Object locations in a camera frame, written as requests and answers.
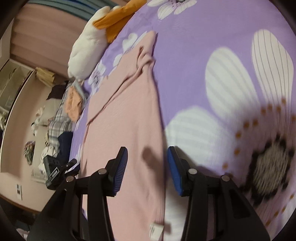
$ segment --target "teal curtain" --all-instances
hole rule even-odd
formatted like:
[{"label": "teal curtain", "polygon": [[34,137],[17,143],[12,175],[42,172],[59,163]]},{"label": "teal curtain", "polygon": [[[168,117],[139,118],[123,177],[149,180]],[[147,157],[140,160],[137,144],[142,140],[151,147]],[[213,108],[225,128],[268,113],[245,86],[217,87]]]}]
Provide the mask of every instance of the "teal curtain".
[{"label": "teal curtain", "polygon": [[115,7],[110,0],[29,0],[29,3],[57,8],[88,21],[102,7]]}]

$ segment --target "ribbed blue pad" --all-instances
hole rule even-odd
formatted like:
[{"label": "ribbed blue pad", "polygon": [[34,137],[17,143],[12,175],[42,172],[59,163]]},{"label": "ribbed blue pad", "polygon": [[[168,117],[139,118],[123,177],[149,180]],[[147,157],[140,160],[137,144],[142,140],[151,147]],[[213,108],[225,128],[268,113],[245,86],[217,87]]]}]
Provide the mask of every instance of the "ribbed blue pad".
[{"label": "ribbed blue pad", "polygon": [[170,172],[172,174],[172,179],[174,181],[175,189],[178,192],[178,194],[181,196],[183,194],[182,180],[181,180],[181,176],[178,171],[178,168],[176,166],[173,154],[170,149],[168,149],[167,158],[168,158],[168,164],[170,167]]},{"label": "ribbed blue pad", "polygon": [[127,162],[128,162],[128,150],[125,149],[114,177],[114,185],[113,185],[114,194],[116,194],[120,190]]}]

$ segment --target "yellow cloth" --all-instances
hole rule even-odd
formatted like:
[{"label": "yellow cloth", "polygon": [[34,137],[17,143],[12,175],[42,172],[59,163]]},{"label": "yellow cloth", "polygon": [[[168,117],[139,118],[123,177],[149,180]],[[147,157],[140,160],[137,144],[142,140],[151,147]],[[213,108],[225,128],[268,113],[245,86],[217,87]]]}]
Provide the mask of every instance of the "yellow cloth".
[{"label": "yellow cloth", "polygon": [[122,8],[115,9],[106,16],[94,21],[93,26],[97,29],[105,28],[107,41],[112,43],[134,13],[146,3],[147,0],[130,0]]}]

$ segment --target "pink garment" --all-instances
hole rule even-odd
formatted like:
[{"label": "pink garment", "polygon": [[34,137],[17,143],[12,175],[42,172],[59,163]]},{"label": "pink garment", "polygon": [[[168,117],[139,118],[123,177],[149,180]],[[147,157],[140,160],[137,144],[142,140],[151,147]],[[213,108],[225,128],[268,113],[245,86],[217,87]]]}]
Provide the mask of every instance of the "pink garment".
[{"label": "pink garment", "polygon": [[[89,104],[82,176],[105,167],[121,146],[128,149],[121,189],[107,199],[119,241],[149,241],[150,224],[164,222],[163,131],[152,77],[154,42],[151,31],[123,55]],[[86,199],[83,209],[87,210]]]}]

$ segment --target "silver screw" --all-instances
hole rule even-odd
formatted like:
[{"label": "silver screw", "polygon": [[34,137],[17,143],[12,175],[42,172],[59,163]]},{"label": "silver screw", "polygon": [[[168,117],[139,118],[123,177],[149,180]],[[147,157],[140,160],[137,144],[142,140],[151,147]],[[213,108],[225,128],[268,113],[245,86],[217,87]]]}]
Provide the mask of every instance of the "silver screw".
[{"label": "silver screw", "polygon": [[192,174],[192,175],[197,174],[197,170],[194,169],[194,168],[190,168],[190,169],[188,170],[188,172],[189,172],[190,174]]},{"label": "silver screw", "polygon": [[228,182],[230,180],[229,176],[226,175],[223,175],[221,178],[224,182]]},{"label": "silver screw", "polygon": [[107,170],[105,168],[101,168],[100,170],[98,170],[98,173],[100,175],[103,175],[103,174],[106,174],[107,173]]},{"label": "silver screw", "polygon": [[68,176],[66,178],[66,181],[69,183],[69,182],[72,182],[74,180],[74,177],[73,176]]}]

